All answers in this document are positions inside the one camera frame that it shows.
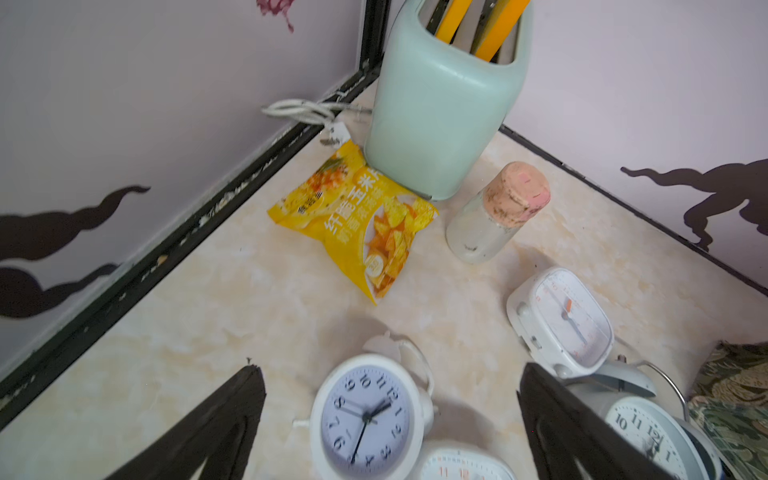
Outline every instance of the white cable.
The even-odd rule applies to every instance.
[[[261,108],[261,111],[270,117],[291,118],[310,125],[330,124],[336,118],[336,114],[333,113],[334,110],[353,110],[367,114],[373,111],[370,108],[336,101],[324,101],[317,104],[313,101],[301,100],[299,98],[287,98],[286,100],[276,101],[267,107]]]

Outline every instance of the cork lid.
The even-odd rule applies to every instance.
[[[507,164],[485,188],[485,211],[499,224],[520,227],[549,203],[549,182],[523,162]]]

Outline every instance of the alarm clock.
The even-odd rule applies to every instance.
[[[685,420],[675,419],[648,399],[656,395],[656,389],[637,369],[642,365],[653,368],[670,383],[683,403]],[[568,389],[630,445],[674,478],[721,478],[723,470],[717,449],[687,422],[687,407],[680,390],[652,363],[628,365],[608,361],[594,375],[571,383]]]
[[[424,442],[409,480],[515,480],[502,460],[460,442]]]
[[[559,266],[512,292],[507,317],[536,363],[561,379],[592,374],[614,345],[613,327],[597,300]]]
[[[422,362],[427,390],[400,364],[400,347]],[[309,420],[313,464],[324,480],[403,480],[432,427],[432,372],[419,349],[389,332],[370,339],[363,351],[320,386]]]

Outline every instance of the patterned fabric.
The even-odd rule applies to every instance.
[[[768,480],[768,343],[720,343],[701,366],[688,402],[731,471]]]

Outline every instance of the snack bag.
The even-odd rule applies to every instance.
[[[428,201],[368,167],[352,141],[267,213],[278,225],[323,242],[374,304],[406,264],[416,232],[438,215]]]

